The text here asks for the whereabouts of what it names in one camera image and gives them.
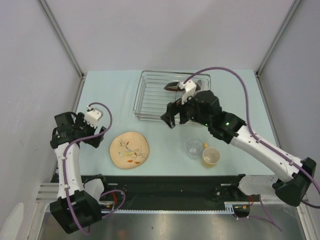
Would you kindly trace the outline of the red rimmed plate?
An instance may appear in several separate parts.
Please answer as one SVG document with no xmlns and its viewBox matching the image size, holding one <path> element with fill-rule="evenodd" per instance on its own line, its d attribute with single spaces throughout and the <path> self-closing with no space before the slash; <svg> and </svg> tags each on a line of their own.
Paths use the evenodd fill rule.
<svg viewBox="0 0 320 240">
<path fill-rule="evenodd" d="M 198 80 L 196 83 L 196 91 L 201 90 L 202 88 L 202 81 Z M 181 92 L 182 90 L 178 87 L 178 82 L 169 82 L 168 84 L 166 84 L 163 88 L 166 91 L 170 91 L 170 92 Z"/>
</svg>

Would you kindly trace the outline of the beige bird plate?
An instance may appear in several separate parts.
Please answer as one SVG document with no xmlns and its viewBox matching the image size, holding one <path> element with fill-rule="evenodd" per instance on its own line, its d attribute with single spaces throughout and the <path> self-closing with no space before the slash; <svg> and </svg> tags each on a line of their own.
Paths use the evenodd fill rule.
<svg viewBox="0 0 320 240">
<path fill-rule="evenodd" d="M 149 157 L 147 139 L 140 133 L 129 131 L 117 136 L 109 147 L 112 162 L 120 169 L 133 169 Z"/>
</svg>

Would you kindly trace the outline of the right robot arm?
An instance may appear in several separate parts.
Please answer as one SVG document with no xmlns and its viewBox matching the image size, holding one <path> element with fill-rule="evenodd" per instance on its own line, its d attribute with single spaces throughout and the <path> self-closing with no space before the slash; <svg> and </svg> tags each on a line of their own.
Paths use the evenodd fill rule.
<svg viewBox="0 0 320 240">
<path fill-rule="evenodd" d="M 245 151 L 274 173 L 272 176 L 244 175 L 230 188 L 235 200 L 242 201 L 251 195 L 276 195 L 293 207 L 302 203 L 316 170 L 313 159 L 302 160 L 267 142 L 244 120 L 223 111 L 219 99 L 210 90 L 200 91 L 186 102 L 178 99 L 168 103 L 160 118 L 173 129 L 176 115 L 181 125 L 193 121 L 206 126 L 214 138 Z"/>
</svg>

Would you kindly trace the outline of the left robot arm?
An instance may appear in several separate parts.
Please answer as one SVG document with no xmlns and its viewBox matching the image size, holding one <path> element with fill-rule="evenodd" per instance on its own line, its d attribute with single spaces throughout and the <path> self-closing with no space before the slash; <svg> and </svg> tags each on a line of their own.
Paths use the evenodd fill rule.
<svg viewBox="0 0 320 240">
<path fill-rule="evenodd" d="M 100 200 L 110 196 L 111 188 L 103 183 L 101 174 L 89 180 L 86 191 L 80 172 L 80 143 L 98 148 L 106 127 L 95 136 L 103 112 L 92 108 L 86 113 L 64 112 L 54 117 L 50 146 L 58 162 L 58 194 L 50 203 L 50 212 L 62 229 L 71 234 L 102 219 Z"/>
</svg>

